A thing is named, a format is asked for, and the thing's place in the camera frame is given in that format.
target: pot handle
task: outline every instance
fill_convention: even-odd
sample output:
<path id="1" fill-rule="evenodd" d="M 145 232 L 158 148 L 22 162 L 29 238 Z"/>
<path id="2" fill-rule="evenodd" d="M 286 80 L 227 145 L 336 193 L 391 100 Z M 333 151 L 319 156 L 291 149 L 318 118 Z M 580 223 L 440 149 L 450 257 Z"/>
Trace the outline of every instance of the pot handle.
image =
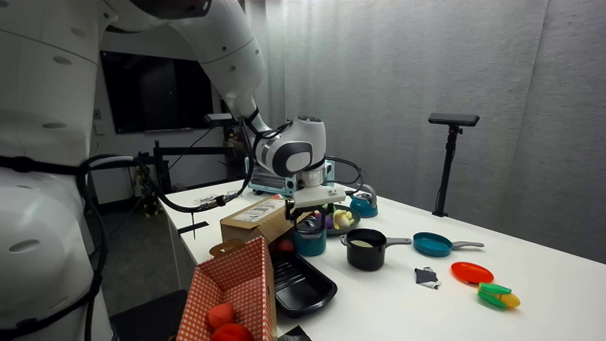
<path id="1" fill-rule="evenodd" d="M 347 243 L 347 236 L 344 234 L 341 235 L 341 244 L 347 246 L 348 248 L 351 247 L 351 245 L 349 243 Z"/>
<path id="2" fill-rule="evenodd" d="M 473 241 L 453 241 L 453 250 L 456 250 L 456 249 L 461 248 L 463 246 L 476 246 L 478 248 L 483 248 L 484 244 L 482 244 L 482 243 L 475 243 Z"/>
<path id="3" fill-rule="evenodd" d="M 410 238 L 388 238 L 385 243 L 385 247 L 389 248 L 391 245 L 410 245 L 413 241 Z"/>

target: teal frying pan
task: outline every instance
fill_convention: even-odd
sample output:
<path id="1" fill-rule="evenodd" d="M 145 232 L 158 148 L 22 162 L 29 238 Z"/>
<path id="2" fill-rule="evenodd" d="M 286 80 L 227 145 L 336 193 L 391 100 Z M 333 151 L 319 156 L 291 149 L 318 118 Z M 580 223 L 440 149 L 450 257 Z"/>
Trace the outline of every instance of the teal frying pan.
<path id="1" fill-rule="evenodd" d="M 473 241 L 450 241 L 446 237 L 431 232 L 419 232 L 413 236 L 413 245 L 422 254 L 434 257 L 446 257 L 451 250 L 463 246 L 483 248 L 484 244 Z"/>

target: black tray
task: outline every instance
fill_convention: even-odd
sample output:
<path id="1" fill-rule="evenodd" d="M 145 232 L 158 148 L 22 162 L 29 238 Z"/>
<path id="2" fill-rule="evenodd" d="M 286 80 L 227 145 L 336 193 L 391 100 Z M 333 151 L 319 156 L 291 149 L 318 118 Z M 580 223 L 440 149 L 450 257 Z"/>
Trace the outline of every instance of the black tray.
<path id="1" fill-rule="evenodd" d="M 295 318 L 315 311 L 337 293 L 337 285 L 295 252 L 272 255 L 276 303 Z"/>

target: table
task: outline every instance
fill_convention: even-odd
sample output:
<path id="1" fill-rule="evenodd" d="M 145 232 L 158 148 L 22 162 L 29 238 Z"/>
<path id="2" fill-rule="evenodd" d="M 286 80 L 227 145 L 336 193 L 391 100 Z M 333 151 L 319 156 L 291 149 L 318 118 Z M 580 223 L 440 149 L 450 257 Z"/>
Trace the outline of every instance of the table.
<path id="1" fill-rule="evenodd" d="M 193 206 L 196 198 L 235 191 L 241 184 L 235 181 L 170 194 L 168 198 Z M 221 242 L 220 219 L 262 198 L 247 189 L 224 207 L 195 214 L 196 222 L 205 220 L 209 226 L 198 229 L 195 240 L 192 232 L 181 235 L 187 257 L 195 263 L 210 259 L 208 250 Z M 606 317 L 606 294 L 602 289 L 606 265 L 463 221 L 435 217 L 386 198 L 378 198 L 378 208 L 379 215 L 362 219 L 360 228 L 377 229 L 388 237 L 412 238 L 415 232 L 435 232 L 453 241 L 479 241 L 485 248 L 462 249 L 448 257 L 431 258 L 417 253 L 412 246 L 392 246 L 379 271 L 363 272 L 347 263 L 346 250 L 339 239 L 329 238 L 323 254 L 306 259 L 337 284 L 337 294 L 327 306 L 309 316 L 292 320 L 279 314 L 280 335 L 301 325 L 314 341 L 605 339 L 601 323 Z M 191 215 L 166 206 L 164 209 L 183 279 L 175 229 L 189 226 Z M 521 306 L 502 311 L 484 303 L 476 295 L 475 286 L 452 276 L 450 265 L 459 261 L 488 268 L 495 276 L 494 282 L 511 288 Z M 416 284 L 415 268 L 425 266 L 437 272 L 443 283 L 439 290 Z M 187 288 L 188 283 L 182 280 L 181 286 Z"/>

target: floor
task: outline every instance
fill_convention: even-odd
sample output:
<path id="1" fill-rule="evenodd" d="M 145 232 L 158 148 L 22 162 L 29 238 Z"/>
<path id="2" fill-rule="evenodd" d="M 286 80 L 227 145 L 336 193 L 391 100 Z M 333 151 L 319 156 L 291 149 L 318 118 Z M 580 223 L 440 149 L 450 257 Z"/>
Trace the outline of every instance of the floor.
<path id="1" fill-rule="evenodd" d="M 145 218 L 135 212 L 112 233 L 127 213 L 103 216 L 106 232 L 111 234 L 102 282 L 110 316 L 179 289 L 164 213 Z M 86 218 L 93 240 L 98 240 L 93 217 Z"/>

